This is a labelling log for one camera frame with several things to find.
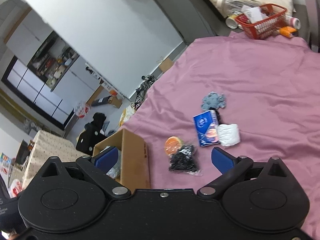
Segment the white pink small bottle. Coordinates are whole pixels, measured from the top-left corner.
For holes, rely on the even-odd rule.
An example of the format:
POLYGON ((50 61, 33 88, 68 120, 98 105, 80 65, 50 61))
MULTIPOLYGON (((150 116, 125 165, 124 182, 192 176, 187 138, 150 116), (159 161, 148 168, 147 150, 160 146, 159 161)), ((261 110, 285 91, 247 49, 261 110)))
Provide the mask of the white pink small bottle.
POLYGON ((301 28, 301 22, 298 18, 286 15, 286 23, 297 30, 301 28))

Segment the kitchen counter cabinet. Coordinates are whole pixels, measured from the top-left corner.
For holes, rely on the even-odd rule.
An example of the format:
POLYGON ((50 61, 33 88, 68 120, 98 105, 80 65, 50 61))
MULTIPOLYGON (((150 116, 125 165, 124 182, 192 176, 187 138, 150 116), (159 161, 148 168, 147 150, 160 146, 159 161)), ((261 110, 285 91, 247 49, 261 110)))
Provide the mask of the kitchen counter cabinet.
POLYGON ((60 129, 74 115, 74 107, 99 87, 86 61, 55 32, 39 40, 18 28, 8 41, 14 56, 2 81, 25 104, 60 129))

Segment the white soft ball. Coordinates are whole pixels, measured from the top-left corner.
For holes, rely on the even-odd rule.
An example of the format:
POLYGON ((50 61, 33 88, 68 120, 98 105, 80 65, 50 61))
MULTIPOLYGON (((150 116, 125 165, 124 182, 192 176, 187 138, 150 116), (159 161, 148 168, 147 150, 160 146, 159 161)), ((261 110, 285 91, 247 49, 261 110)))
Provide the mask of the white soft ball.
POLYGON ((240 131, 237 124, 220 124, 217 127, 219 142, 223 147, 231 147, 240 143, 240 131))

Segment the brown cardboard box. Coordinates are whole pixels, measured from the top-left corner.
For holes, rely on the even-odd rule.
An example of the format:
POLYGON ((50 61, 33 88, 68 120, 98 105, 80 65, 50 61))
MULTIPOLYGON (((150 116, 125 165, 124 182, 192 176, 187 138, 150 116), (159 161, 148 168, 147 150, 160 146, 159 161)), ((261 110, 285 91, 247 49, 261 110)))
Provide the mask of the brown cardboard box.
POLYGON ((95 145, 93 155, 107 146, 114 146, 121 152, 120 178, 117 182, 130 189, 150 189, 148 150, 145 141, 127 129, 121 129, 95 145))

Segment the black flat package on floor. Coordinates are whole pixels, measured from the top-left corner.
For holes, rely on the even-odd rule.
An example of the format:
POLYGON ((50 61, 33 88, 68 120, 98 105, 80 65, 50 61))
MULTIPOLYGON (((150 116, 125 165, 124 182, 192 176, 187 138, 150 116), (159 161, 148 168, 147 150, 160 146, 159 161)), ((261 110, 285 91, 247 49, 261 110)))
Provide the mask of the black flat package on floor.
POLYGON ((109 104, 110 98, 112 98, 112 96, 107 96, 104 98, 96 99, 91 103, 91 106, 97 107, 97 106, 101 106, 101 105, 107 105, 107 104, 109 104))

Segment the clear plastic bottle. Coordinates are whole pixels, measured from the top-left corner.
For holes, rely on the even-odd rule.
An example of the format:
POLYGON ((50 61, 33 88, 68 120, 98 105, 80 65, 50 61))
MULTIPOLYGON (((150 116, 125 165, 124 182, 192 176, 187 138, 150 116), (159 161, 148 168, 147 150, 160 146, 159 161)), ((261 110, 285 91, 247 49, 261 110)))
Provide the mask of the clear plastic bottle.
POLYGON ((221 14, 227 16, 232 12, 241 12, 242 7, 258 7, 259 2, 253 0, 213 0, 213 5, 221 12, 221 14))

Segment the polka dot tablecloth table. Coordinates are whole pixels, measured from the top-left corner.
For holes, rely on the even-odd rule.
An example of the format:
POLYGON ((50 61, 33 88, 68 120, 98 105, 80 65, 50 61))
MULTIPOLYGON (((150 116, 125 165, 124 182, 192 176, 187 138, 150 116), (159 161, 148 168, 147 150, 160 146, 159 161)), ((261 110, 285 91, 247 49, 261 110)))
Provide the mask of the polka dot tablecloth table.
POLYGON ((43 130, 37 132, 33 142, 34 146, 29 155, 23 176, 22 189, 26 189, 49 157, 57 156, 62 162, 72 162, 85 155, 77 151, 69 140, 43 130))

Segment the red plastic basket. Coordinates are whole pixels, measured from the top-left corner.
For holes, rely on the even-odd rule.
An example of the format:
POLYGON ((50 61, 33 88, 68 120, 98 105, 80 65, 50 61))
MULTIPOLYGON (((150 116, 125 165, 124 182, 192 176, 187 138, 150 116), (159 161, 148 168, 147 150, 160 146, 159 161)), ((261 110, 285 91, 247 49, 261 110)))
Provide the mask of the red plastic basket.
POLYGON ((263 40, 278 28, 285 26, 287 12, 285 7, 267 3, 259 6, 259 9, 255 7, 250 10, 236 16, 235 21, 251 39, 263 40))

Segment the grey sneakers pair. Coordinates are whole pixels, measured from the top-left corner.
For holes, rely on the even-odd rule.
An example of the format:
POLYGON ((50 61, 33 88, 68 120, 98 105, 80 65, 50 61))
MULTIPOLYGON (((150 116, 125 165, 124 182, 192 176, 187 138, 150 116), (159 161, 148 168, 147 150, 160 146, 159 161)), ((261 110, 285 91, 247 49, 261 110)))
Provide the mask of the grey sneakers pair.
POLYGON ((135 108, 138 109, 145 100, 148 89, 156 82, 153 75, 142 76, 143 82, 136 89, 135 108))

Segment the pink bed sheet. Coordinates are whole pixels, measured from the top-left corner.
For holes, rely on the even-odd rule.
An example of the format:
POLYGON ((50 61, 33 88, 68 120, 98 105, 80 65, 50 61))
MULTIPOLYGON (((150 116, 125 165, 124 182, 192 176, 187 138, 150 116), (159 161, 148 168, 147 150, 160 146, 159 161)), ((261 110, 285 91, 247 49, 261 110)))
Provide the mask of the pink bed sheet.
POLYGON ((148 146, 154 189, 199 189, 219 176, 210 147, 197 149, 200 174, 168 170, 165 141, 197 144, 193 117, 209 93, 223 94, 225 124, 237 124, 239 144, 227 148, 255 161, 280 157, 310 200, 303 230, 319 239, 319 54, 301 38, 251 40, 242 34, 195 40, 148 90, 124 128, 148 146))

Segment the grey door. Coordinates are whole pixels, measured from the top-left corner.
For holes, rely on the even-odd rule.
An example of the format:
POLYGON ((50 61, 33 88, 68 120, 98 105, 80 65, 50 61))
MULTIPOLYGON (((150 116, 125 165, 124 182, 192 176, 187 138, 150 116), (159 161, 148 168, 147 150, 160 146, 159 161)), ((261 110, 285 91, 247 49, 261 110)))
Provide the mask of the grey door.
POLYGON ((201 0, 154 0, 186 44, 197 38, 216 36, 215 20, 201 0))

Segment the black dotted bag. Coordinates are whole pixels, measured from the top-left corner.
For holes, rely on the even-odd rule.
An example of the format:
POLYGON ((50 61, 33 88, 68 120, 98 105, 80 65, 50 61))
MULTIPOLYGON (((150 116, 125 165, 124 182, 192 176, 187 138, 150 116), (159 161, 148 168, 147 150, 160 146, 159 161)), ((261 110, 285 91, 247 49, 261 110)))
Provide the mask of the black dotted bag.
POLYGON ((95 113, 93 115, 93 120, 85 124, 84 131, 79 135, 75 147, 77 151, 90 156, 93 155, 95 145, 107 138, 101 133, 105 120, 106 115, 104 113, 95 113))

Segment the tape roll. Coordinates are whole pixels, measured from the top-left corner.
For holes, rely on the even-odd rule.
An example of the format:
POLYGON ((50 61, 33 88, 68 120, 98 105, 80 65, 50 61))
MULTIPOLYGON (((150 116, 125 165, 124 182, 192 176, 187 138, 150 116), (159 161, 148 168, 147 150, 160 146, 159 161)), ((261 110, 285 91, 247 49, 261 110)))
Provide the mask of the tape roll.
POLYGON ((225 24, 227 25, 227 27, 229 27, 230 29, 237 29, 238 28, 238 23, 236 22, 236 14, 232 14, 229 15, 226 20, 225 20, 225 24))

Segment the orange burger plush toy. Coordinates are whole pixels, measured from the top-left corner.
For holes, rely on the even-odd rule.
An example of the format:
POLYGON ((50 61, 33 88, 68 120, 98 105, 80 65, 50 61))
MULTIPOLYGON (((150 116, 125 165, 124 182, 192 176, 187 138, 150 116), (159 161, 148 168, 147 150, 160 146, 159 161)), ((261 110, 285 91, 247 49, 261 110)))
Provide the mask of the orange burger plush toy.
POLYGON ((169 137, 164 144, 167 155, 175 154, 183 146, 183 141, 178 137, 169 137))

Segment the grey blue fuzzy cloth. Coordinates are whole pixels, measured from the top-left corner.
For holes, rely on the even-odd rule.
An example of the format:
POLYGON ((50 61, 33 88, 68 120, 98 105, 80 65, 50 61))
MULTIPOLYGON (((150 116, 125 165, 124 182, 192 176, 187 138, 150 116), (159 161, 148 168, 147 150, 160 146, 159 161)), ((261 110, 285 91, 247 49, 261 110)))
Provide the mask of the grey blue fuzzy cloth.
POLYGON ((216 92, 210 92, 207 96, 202 99, 201 109, 203 111, 208 111, 210 108, 219 109, 225 108, 226 98, 224 94, 219 94, 216 92))

